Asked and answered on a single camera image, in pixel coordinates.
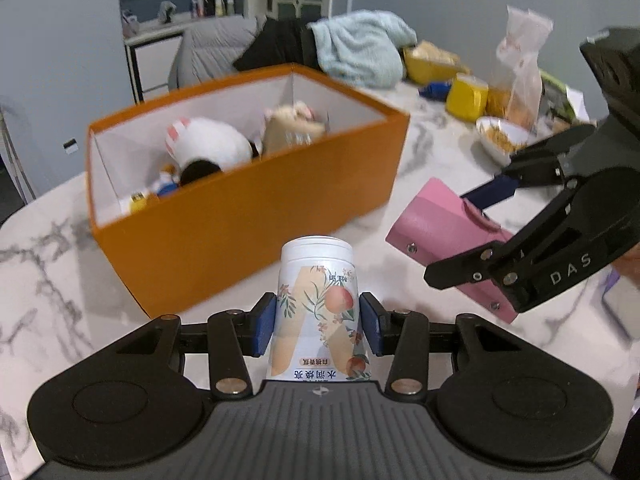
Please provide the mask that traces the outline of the person's right hand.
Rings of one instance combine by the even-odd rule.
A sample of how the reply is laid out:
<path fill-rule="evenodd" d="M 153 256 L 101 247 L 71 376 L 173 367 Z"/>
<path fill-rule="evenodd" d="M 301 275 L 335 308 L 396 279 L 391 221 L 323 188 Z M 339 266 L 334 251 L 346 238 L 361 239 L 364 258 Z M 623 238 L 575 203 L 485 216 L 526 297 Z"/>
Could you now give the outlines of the person's right hand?
<path fill-rule="evenodd" d="M 626 254 L 618 258 L 614 262 L 614 266 L 620 275 L 638 282 L 640 278 L 640 244 L 634 245 Z"/>

